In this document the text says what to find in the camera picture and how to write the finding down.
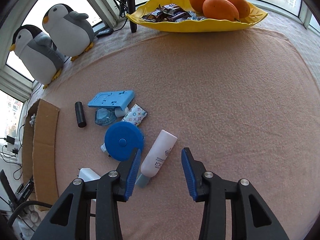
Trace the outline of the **white gloved hand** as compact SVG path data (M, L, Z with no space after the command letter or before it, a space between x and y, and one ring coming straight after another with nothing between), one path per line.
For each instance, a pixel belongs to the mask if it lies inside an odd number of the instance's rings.
M23 209L21 220L28 228L34 231L36 231L41 223L41 217L33 205Z

